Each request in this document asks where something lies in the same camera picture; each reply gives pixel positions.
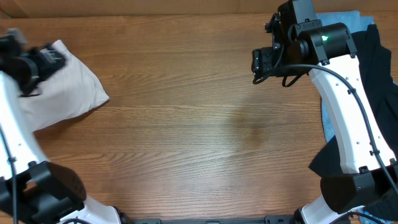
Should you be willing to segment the beige cargo shorts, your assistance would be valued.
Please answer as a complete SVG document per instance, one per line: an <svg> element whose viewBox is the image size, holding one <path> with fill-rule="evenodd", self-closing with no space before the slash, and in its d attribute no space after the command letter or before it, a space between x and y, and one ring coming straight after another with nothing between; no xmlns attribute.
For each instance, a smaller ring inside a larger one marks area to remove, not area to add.
<svg viewBox="0 0 398 224"><path fill-rule="evenodd" d="M109 101L98 77L61 40L52 44L66 58L66 65L39 83L39 94L21 98L31 131L81 116Z"/></svg>

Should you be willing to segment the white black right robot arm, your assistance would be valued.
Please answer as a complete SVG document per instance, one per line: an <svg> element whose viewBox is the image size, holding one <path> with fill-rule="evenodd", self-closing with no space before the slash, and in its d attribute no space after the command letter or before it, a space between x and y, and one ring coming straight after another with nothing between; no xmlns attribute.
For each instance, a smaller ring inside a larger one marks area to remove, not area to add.
<svg viewBox="0 0 398 224"><path fill-rule="evenodd" d="M354 40L342 24L319 20L266 24L272 45L252 53L253 84L269 77L308 75L325 101L342 172L320 181L321 196L299 208L291 223L335 223L397 195L397 159L371 111Z"/></svg>

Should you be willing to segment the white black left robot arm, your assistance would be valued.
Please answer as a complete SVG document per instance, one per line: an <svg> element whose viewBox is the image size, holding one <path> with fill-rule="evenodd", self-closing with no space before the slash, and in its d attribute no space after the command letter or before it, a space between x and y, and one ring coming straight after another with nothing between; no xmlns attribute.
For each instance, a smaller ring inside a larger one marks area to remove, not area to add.
<svg viewBox="0 0 398 224"><path fill-rule="evenodd" d="M128 223L90 197L75 171L51 162L34 136L105 104L102 84L61 40L24 46L17 29L1 37L1 210L15 223Z"/></svg>

